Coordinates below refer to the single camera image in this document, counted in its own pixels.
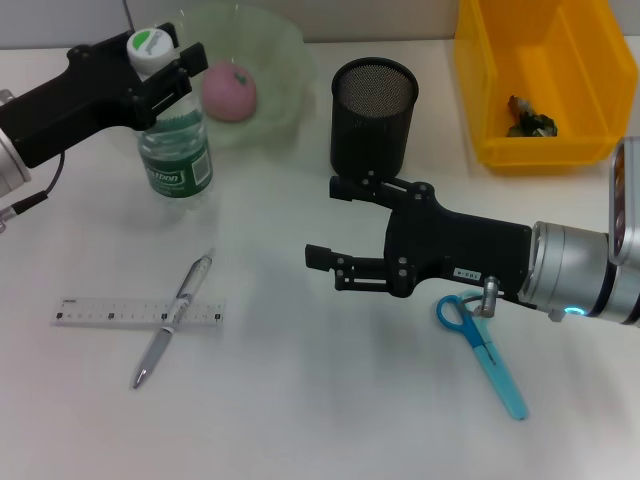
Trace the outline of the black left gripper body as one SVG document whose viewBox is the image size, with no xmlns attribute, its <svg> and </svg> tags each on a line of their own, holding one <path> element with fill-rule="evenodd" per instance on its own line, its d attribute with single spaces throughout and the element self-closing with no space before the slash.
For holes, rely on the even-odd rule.
<svg viewBox="0 0 640 480">
<path fill-rule="evenodd" d="M 1 107 L 1 131 L 28 168 L 114 126 L 151 126 L 122 33 L 67 52 L 63 73 Z"/>
</svg>

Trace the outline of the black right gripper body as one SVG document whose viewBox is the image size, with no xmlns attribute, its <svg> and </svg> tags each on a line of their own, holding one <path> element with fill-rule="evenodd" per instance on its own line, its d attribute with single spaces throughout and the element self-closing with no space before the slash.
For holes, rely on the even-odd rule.
<svg viewBox="0 0 640 480">
<path fill-rule="evenodd" d="M 424 182 L 386 184 L 384 206 L 391 210 L 384 245 L 391 295 L 407 298 L 432 278 L 481 287 L 494 277 L 505 300 L 518 299 L 531 227 L 448 210 Z"/>
</svg>

